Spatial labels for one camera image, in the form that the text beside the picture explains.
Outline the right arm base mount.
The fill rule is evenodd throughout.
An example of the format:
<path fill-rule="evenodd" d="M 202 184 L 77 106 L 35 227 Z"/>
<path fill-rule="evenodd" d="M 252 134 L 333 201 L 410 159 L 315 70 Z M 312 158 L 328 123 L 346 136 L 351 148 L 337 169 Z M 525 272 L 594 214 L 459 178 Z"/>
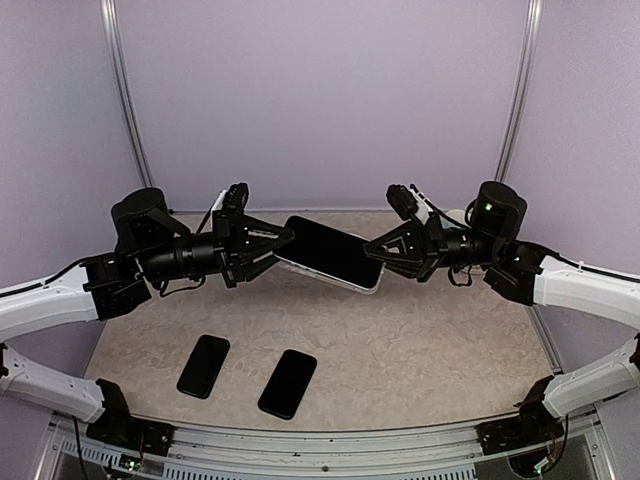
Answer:
<path fill-rule="evenodd" d="M 532 416 L 513 416 L 479 424 L 476 427 L 484 455 L 517 450 L 564 435 L 561 421 L 540 420 Z"/>

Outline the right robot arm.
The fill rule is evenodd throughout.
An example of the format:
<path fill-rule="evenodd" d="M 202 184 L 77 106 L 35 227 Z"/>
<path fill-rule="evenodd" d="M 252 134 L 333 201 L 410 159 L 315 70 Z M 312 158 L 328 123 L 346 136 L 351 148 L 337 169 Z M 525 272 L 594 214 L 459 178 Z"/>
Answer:
<path fill-rule="evenodd" d="M 386 198 L 403 223 L 367 243 L 364 251 L 388 270 L 424 283 L 439 268 L 454 276 L 478 266 L 485 283 L 511 302 L 562 307 L 638 328 L 639 278 L 518 240 L 527 203 L 511 187 L 483 182 L 465 221 L 449 228 L 442 224 L 447 215 L 415 185 L 393 184 Z M 633 338 L 577 370 L 536 382 L 518 406 L 512 436 L 531 444 L 549 429 L 551 419 L 638 385 L 639 340 Z"/>

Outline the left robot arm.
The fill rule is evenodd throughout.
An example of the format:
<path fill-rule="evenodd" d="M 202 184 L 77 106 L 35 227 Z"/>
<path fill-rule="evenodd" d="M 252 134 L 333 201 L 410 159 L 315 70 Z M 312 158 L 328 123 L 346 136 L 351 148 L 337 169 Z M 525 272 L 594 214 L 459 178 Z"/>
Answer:
<path fill-rule="evenodd" d="M 102 430 L 121 445 L 140 434 L 120 387 L 85 380 L 33 362 L 7 345 L 26 334 L 79 322 L 125 316 L 170 295 L 173 281 L 188 290 L 212 275 L 226 287 L 250 282 L 277 263 L 275 250 L 294 238 L 291 230 L 246 214 L 249 189 L 236 183 L 222 191 L 197 230 L 169 211 L 156 187 L 137 190 L 111 209 L 117 234 L 113 251 L 79 259 L 48 278 L 1 292 L 1 392 L 67 414 Z"/>

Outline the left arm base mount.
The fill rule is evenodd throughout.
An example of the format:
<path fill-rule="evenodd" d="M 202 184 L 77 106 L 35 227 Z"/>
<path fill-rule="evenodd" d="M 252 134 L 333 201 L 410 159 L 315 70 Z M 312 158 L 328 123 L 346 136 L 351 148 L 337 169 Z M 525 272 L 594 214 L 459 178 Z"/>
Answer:
<path fill-rule="evenodd" d="M 168 423 L 131 416 L 104 417 L 87 427 L 86 435 L 104 444 L 166 457 L 175 428 Z"/>

